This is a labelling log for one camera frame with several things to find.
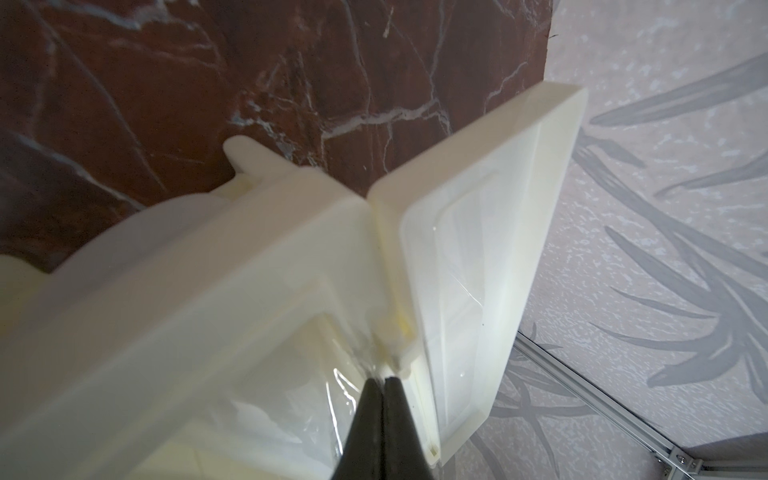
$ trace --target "white plastic container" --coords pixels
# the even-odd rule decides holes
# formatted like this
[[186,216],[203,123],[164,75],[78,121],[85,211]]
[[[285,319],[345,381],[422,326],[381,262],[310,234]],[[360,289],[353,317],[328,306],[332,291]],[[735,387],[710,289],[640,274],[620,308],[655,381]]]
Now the white plastic container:
[[172,439],[327,478],[392,374],[446,461],[492,407],[585,102],[541,83],[367,201],[229,139],[230,183],[103,233],[2,340],[0,477],[120,478]]

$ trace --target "white marble wall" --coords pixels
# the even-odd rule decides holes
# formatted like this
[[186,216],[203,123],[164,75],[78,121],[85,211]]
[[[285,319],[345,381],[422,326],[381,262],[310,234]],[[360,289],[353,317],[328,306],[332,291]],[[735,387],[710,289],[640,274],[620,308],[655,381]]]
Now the white marble wall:
[[768,2],[562,0],[551,35],[590,101],[524,325],[682,445],[768,431]]

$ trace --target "open lid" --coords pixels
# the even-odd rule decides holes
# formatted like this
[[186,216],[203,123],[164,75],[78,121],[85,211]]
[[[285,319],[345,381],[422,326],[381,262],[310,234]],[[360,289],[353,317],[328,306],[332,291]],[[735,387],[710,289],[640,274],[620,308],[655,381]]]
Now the open lid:
[[404,370],[426,355],[443,462],[490,413],[586,100],[542,82],[368,194],[401,327],[385,343]]

